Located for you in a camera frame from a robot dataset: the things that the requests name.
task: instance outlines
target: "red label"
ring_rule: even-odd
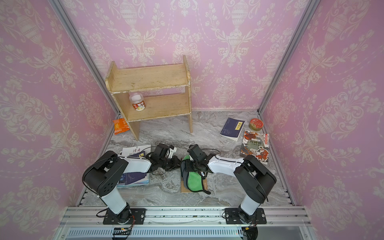
[[[263,121],[260,119],[254,118],[251,120],[251,124],[254,125],[255,128],[262,128],[263,127]]]
[[[142,101],[141,103],[133,103],[132,106],[136,110],[143,110],[145,108],[145,103],[144,103],[144,101]]]

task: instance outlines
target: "book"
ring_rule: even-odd
[[[149,148],[150,145],[136,146],[136,147],[124,147],[122,149],[121,155],[123,156],[132,156],[132,157],[144,157],[147,153],[151,151]],[[130,172],[124,173],[117,187],[135,187],[140,185],[149,184],[148,175],[142,172]]]
[[[244,137],[241,144],[240,156],[253,155],[261,163],[267,165],[269,159],[269,135],[244,130]]]
[[[233,118],[228,118],[224,124],[223,129],[220,132],[220,135],[227,137],[234,141],[239,139],[241,129],[243,128],[244,121],[236,120]]]

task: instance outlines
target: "plastic jar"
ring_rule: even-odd
[[[144,102],[144,97],[141,93],[130,94],[129,100],[131,101],[132,106],[135,108],[136,111],[144,110],[145,102]]]

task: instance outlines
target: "snack bag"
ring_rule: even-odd
[[[124,118],[113,120],[113,123],[115,124],[115,135],[129,130],[129,126]]]

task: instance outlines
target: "shelf board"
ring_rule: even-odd
[[[115,96],[120,100],[121,97],[119,95],[122,94],[128,93],[120,93]],[[129,100],[128,104],[123,105],[120,103],[120,105],[128,122],[135,122],[190,114],[188,101],[188,93],[180,93],[146,97],[144,98],[146,107],[142,111],[136,111],[129,103]]]
[[[110,69],[113,71],[111,93],[149,91],[188,85],[184,64],[119,70],[115,63],[112,62]]]

